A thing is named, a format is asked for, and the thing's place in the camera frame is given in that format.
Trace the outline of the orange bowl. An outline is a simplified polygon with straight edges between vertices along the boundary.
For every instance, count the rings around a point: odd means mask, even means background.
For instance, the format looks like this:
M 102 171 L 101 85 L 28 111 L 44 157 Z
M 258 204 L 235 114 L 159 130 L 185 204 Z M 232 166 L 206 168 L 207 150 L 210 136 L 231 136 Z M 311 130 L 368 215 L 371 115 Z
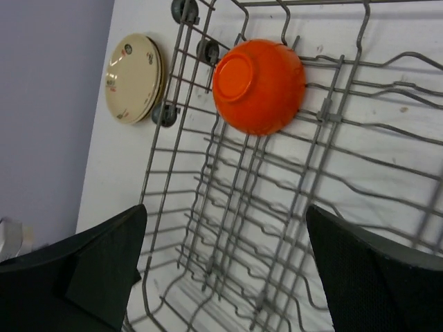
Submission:
M 216 65 L 213 97 L 230 126 L 268 136 L 294 119 L 305 84 L 305 70 L 294 50 L 268 39 L 251 39 L 232 48 Z

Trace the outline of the small cream plate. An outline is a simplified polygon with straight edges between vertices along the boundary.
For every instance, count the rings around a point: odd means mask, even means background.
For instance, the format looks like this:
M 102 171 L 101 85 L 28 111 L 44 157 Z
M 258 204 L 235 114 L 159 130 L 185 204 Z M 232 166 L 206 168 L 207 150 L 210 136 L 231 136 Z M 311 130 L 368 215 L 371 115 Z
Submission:
M 147 35 L 133 33 L 115 48 L 105 71 L 105 100 L 122 124 L 134 124 L 155 98 L 159 63 Z

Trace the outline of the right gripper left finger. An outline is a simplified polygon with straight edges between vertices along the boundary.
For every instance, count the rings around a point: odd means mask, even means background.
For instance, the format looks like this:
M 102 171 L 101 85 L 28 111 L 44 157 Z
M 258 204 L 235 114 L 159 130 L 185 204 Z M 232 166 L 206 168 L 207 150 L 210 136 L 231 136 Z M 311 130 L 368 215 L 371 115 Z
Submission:
M 2 331 L 120 331 L 147 225 L 144 205 L 1 262 Z

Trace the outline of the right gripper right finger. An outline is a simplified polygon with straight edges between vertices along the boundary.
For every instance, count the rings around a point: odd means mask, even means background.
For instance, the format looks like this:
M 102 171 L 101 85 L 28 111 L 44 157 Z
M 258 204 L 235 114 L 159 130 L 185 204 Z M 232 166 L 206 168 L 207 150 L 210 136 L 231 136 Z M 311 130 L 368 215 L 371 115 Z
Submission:
M 335 331 L 441 331 L 442 258 L 310 205 L 306 224 Z

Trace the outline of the cream plate with flower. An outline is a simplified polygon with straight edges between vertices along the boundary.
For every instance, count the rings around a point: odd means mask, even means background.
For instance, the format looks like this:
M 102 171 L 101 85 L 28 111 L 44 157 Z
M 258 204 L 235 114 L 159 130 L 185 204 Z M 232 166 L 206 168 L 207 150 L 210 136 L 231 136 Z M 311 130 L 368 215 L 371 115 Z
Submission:
M 138 118 L 139 121 L 142 121 L 146 117 L 148 117 L 151 114 L 152 110 L 161 103 L 161 100 L 162 100 L 162 97 L 164 94 L 164 89 L 165 89 L 165 60 L 164 60 L 163 53 L 161 51 L 161 48 L 159 48 L 159 46 L 156 44 L 156 42 L 152 38 L 150 38 L 148 36 L 146 36 L 146 37 L 154 45 L 156 58 L 159 63 L 159 74 L 158 74 L 155 98 L 153 99 L 151 106 L 147 110 L 144 110 L 143 114 Z

